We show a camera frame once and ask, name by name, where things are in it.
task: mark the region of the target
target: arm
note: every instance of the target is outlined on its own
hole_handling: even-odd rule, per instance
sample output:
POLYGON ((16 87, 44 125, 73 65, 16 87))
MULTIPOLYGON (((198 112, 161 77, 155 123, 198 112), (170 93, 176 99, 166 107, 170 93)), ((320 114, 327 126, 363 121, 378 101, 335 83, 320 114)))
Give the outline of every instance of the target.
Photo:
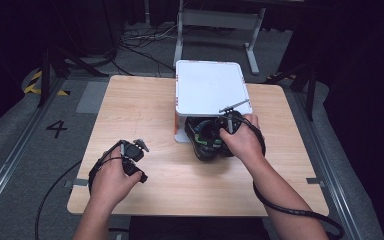
MULTIPOLYGON (((107 159, 120 156, 118 146, 107 159)), ((108 221, 112 210, 139 182, 141 174, 136 172, 127 176, 120 159, 104 164, 93 181, 91 197, 73 239, 108 239, 108 221)))
MULTIPOLYGON (((258 126, 256 115, 245 115, 254 126, 258 126)), ((220 136, 230 151, 237 156, 251 174, 258 191, 276 205, 310 211, 301 196, 273 169, 263 156, 255 134, 245 124, 230 135, 224 129, 220 136)), ((316 219, 294 216, 266 207, 281 239, 327 239, 323 226, 316 219)))

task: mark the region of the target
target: metal rail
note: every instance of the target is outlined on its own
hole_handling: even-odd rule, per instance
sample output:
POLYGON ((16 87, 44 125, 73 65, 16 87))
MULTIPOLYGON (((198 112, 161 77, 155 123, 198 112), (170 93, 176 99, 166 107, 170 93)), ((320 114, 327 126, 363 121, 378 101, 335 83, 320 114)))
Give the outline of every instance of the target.
POLYGON ((4 190, 6 184, 8 183, 9 179, 11 178, 12 174, 14 173, 15 168, 20 162, 21 158, 23 157, 23 154, 30 143, 32 135, 34 134, 42 118, 48 111, 49 106, 52 104, 52 101, 57 95, 58 91, 61 89, 63 82, 64 81, 62 79, 56 79, 55 82, 52 84, 48 101, 46 101, 41 108, 37 108, 36 111, 33 113, 33 116, 30 118, 26 128, 24 129, 17 143, 14 145, 7 159, 3 163, 0 169, 0 195, 4 190))
POLYGON ((335 203, 336 209, 338 210, 339 217, 341 218, 342 225, 344 227, 345 233, 349 239, 363 239, 361 233, 358 230, 357 224, 354 217, 352 216, 348 204, 345 200, 345 194, 342 189, 341 184, 339 183, 338 177, 333 170, 328 157, 325 154, 323 146, 320 144, 319 135, 317 133, 314 123, 308 121, 307 113, 305 109, 305 100, 302 94, 293 93, 295 101, 299 105, 299 115, 301 118, 305 119, 306 130, 310 133, 311 140, 314 143, 314 146, 317 151, 319 158, 321 171, 325 177, 325 185, 328 187, 330 194, 332 196, 333 202, 335 203))

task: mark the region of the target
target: finger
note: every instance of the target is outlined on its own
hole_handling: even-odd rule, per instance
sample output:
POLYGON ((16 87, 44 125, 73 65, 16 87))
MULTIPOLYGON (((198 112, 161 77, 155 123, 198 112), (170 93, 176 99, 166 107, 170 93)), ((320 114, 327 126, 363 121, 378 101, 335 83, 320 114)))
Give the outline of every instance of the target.
POLYGON ((121 151, 121 147, 120 147, 120 145, 119 146, 117 146, 116 148, 114 148, 114 150, 111 152, 111 157, 113 158, 113 157, 121 157, 121 153, 120 153, 120 151, 121 151))
POLYGON ((132 176, 128 177, 128 182, 131 187, 136 185, 140 181, 140 178, 142 177, 142 171, 135 172, 132 176))
POLYGON ((248 121, 251 122, 251 119, 252 119, 252 116, 253 116, 253 115, 247 113, 247 114, 244 114, 243 116, 244 116, 244 118, 246 118, 248 121))
POLYGON ((251 124, 260 129, 260 125, 258 124, 258 116, 257 115, 252 115, 251 118, 251 124))
POLYGON ((226 131, 226 129, 220 128, 220 137, 223 141, 225 141, 229 136, 230 134, 226 131))

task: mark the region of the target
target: white box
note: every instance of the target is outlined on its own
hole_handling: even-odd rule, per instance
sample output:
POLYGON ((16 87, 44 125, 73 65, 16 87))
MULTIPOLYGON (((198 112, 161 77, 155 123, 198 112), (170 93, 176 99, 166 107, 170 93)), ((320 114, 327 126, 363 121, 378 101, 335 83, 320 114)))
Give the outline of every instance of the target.
POLYGON ((176 62, 175 139, 189 142, 184 131, 186 117, 216 117, 222 109, 248 101, 235 110, 252 113, 248 90, 239 64, 179 60, 176 62))

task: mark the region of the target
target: yellow tape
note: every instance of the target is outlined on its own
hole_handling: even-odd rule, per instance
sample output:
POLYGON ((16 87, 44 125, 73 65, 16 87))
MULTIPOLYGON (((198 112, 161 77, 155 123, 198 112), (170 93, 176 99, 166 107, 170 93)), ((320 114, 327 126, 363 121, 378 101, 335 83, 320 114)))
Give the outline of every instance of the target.
MULTIPOLYGON (((42 77, 42 71, 40 69, 37 70, 37 72, 33 75, 32 79, 30 79, 29 85, 24 89, 24 93, 35 93, 35 94, 41 94, 42 90, 35 89, 34 86, 36 85, 39 78, 42 77)), ((57 93, 58 96, 69 96, 70 91, 60 90, 57 93)))

